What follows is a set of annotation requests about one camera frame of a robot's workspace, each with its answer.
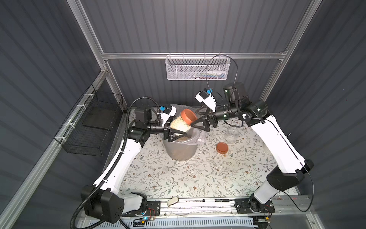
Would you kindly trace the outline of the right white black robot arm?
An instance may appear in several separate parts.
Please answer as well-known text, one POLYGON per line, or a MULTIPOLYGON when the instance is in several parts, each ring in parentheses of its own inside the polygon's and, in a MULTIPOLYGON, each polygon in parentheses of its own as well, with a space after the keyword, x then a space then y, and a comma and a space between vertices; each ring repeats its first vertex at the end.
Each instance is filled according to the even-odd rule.
POLYGON ((191 127, 209 132, 211 127, 217 127, 220 120, 238 118, 263 140, 277 166, 250 196, 251 210, 259 212, 278 192, 299 185, 305 174, 309 174, 314 167, 314 163, 310 159, 304 159, 296 151, 263 100, 250 101, 242 83, 239 86, 226 85, 223 90, 228 103, 222 106, 217 106, 210 88, 196 94, 195 99, 204 103, 207 109, 200 118, 192 122, 191 127))

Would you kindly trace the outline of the oatmeal glass jar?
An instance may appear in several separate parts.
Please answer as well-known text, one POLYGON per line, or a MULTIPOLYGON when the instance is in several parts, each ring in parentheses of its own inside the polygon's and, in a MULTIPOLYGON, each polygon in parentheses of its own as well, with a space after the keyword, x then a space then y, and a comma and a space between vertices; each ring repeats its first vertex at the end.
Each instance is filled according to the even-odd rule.
POLYGON ((186 132, 188 136, 191 136, 193 134, 191 126, 188 125, 181 116, 178 116, 171 122, 170 128, 186 132))
POLYGON ((235 143, 235 141, 239 138, 239 131, 237 128, 230 127, 227 129, 225 134, 225 142, 227 144, 235 143))

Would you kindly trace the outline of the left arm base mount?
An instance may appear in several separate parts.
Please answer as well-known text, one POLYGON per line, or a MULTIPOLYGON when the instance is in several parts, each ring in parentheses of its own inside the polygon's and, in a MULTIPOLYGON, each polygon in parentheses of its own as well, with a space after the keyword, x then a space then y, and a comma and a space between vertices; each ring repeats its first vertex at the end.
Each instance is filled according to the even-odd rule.
POLYGON ((156 217, 160 215, 160 210, 160 201, 147 201, 146 203, 143 203, 141 209, 124 213, 122 217, 149 217, 150 215, 156 217))

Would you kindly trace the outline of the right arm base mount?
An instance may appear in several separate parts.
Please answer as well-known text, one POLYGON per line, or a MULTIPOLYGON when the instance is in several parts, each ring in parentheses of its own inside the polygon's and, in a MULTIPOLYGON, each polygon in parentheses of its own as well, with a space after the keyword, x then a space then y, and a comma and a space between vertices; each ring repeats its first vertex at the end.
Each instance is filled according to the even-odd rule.
POLYGON ((274 205, 270 200, 266 204, 262 204, 255 198, 236 198, 234 207, 238 214, 275 213, 274 205))

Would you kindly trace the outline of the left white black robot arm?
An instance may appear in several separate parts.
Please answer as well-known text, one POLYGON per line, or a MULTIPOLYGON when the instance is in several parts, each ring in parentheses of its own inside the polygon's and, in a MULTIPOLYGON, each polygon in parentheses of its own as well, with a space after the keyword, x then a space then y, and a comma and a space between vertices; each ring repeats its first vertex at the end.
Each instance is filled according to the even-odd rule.
POLYGON ((94 184, 82 189, 82 203, 71 219, 71 228, 76 227, 76 217, 81 211, 87 216, 98 219, 98 222, 90 228, 95 228, 104 222, 116 223, 130 212, 142 214, 146 212, 145 194, 132 192, 123 197, 118 196, 123 178, 151 134, 163 134, 168 142, 186 135, 186 132, 170 127, 177 113, 176 107, 170 105, 159 107, 155 112, 156 120, 152 119, 153 112, 151 108, 135 109, 135 119, 126 120, 126 131, 118 152, 94 184))

